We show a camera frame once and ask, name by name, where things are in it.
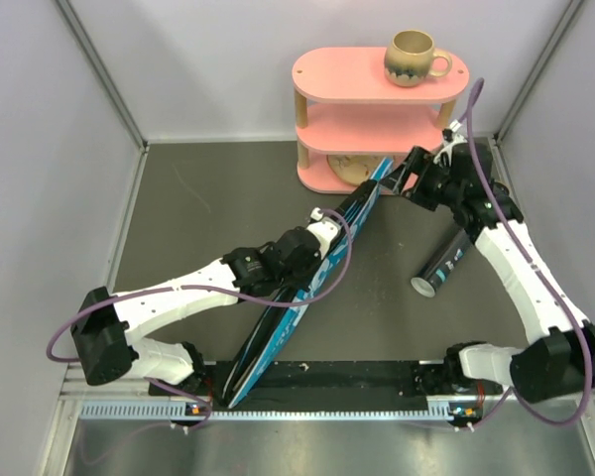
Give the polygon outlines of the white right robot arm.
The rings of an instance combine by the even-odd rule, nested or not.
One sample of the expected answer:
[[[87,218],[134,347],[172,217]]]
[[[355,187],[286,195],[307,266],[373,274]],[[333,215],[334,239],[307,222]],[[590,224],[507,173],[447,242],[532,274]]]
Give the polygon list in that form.
[[[536,404],[595,388],[595,324],[564,293],[531,240],[521,211],[491,176],[490,152],[466,144],[433,155],[415,147],[381,186],[418,206],[450,209],[488,261],[525,329],[524,349],[471,342],[443,367],[445,385],[463,393],[478,380],[514,388]]]

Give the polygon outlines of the black shuttlecock tube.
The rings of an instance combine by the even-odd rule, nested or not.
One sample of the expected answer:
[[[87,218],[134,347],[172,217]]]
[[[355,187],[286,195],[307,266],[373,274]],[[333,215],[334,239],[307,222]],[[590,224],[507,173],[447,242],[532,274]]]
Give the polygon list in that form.
[[[431,256],[411,278],[414,290],[425,298],[434,298],[471,246],[463,228],[450,227]]]

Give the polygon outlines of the blue sport racket bag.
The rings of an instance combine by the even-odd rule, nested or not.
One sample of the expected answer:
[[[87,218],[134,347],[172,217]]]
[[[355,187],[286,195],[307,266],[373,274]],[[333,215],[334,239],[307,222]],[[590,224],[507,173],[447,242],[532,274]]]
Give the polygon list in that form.
[[[320,257],[323,264],[315,273],[309,291],[280,288],[265,308],[232,361],[222,388],[222,402],[227,408],[235,408],[254,388],[295,331],[308,305],[332,290],[322,286],[334,268],[342,264],[342,270],[347,270],[350,263],[348,252],[352,249],[354,238],[380,196],[379,180],[392,170],[393,163],[392,158],[383,158],[370,178],[358,185],[333,215],[322,210],[327,217],[342,226],[325,257],[319,252],[306,250],[305,230],[301,228],[287,232],[278,243],[267,246],[267,254],[278,251],[289,264],[300,263],[311,257]]]

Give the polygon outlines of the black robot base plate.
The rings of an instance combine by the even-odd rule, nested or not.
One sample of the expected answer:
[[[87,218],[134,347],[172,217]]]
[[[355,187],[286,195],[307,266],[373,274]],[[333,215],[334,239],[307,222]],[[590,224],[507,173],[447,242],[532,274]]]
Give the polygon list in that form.
[[[237,411],[421,411],[429,397],[499,396],[485,381],[452,383],[441,363],[419,361],[280,361],[272,364]]]

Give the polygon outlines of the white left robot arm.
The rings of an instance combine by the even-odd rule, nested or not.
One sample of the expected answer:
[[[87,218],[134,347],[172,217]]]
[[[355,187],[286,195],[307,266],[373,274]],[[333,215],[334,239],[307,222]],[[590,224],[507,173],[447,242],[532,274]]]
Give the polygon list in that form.
[[[90,291],[70,328],[78,361],[90,386],[111,383],[135,371],[194,393],[205,371],[191,345],[164,344],[153,332],[194,314],[242,301],[283,308],[307,291],[338,227],[311,223],[260,247],[240,247],[198,271],[160,285],[111,295]]]

